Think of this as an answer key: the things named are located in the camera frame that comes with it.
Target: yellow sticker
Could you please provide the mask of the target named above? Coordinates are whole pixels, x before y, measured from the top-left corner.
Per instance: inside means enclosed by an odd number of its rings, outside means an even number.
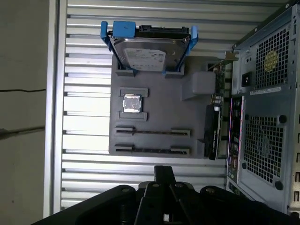
[[[278,54],[276,51],[272,50],[266,55],[266,58],[264,59],[264,70],[268,73],[271,72],[273,69],[275,69],[277,63]]]

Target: hard drive label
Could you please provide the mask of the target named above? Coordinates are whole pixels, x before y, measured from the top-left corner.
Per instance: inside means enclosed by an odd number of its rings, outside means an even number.
[[[268,89],[262,89],[262,90],[253,90],[250,92],[250,95],[261,95],[261,94],[267,94],[267,93],[273,93],[273,92],[279,92],[279,91],[281,91],[281,87],[268,88]]]
[[[125,48],[124,52],[132,69],[159,72],[164,70],[165,52],[142,48]]]

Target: blue plastic bracket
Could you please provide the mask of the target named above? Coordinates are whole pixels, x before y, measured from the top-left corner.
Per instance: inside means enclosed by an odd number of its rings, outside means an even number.
[[[198,36],[198,27],[197,26],[192,26],[191,40],[189,41],[187,49],[184,52],[183,57],[180,59],[180,62],[178,63],[178,65],[176,67],[177,71],[179,71],[179,69],[180,69],[180,67],[181,67],[181,65],[183,63],[184,58],[190,54],[190,52],[193,49],[193,47],[197,44],[198,39],[199,39],[199,36]]]
[[[113,48],[113,45],[110,41],[110,38],[108,36],[108,33],[107,33],[107,27],[108,27],[108,23],[107,21],[102,21],[101,22],[101,31],[100,31],[100,37],[101,39],[104,41],[104,43],[108,46],[108,50],[111,52],[113,52],[113,54],[116,56],[117,60],[118,60],[118,64],[119,66],[121,67],[121,69],[123,69],[123,65],[115,51],[115,49]]]
[[[114,21],[112,36],[114,38],[130,38],[135,37],[135,22],[130,21]]]

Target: metal mesh panel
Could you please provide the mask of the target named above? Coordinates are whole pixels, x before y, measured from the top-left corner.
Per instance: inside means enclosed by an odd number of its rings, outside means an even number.
[[[255,87],[262,88],[287,80],[289,31],[283,29],[259,44],[256,52]]]
[[[280,177],[283,128],[276,126],[275,117],[250,117],[246,124],[244,159],[247,169],[273,183]]]

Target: computer case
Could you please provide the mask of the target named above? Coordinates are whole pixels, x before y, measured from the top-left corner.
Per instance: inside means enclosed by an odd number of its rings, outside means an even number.
[[[232,47],[227,182],[284,213],[300,211],[299,25],[290,1]]]

